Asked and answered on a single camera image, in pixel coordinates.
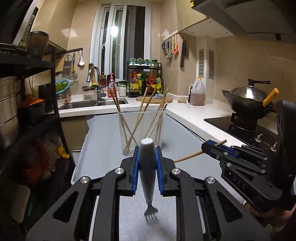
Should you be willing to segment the person hand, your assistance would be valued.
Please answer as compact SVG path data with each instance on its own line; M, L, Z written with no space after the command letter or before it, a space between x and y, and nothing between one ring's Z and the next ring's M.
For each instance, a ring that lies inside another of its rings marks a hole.
M248 210L255 219L270 232L280 232L287 222L292 217L295 211L295 206L292 210L284 210L273 208L269 212L261 213L256 211L249 203L245 202L244 207Z

